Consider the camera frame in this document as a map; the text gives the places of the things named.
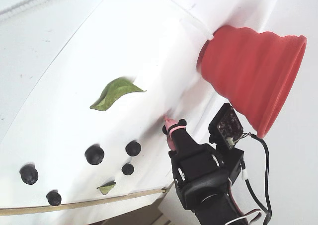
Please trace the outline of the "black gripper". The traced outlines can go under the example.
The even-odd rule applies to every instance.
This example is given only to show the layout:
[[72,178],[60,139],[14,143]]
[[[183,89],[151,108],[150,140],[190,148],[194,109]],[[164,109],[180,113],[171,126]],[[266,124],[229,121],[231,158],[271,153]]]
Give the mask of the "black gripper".
[[244,151],[232,149],[222,154],[210,145],[202,144],[184,156],[176,151],[197,144],[186,126],[185,119],[164,117],[163,133],[171,150],[169,157],[176,193],[184,209],[195,211],[213,196],[228,192],[228,183],[235,182],[240,174]]

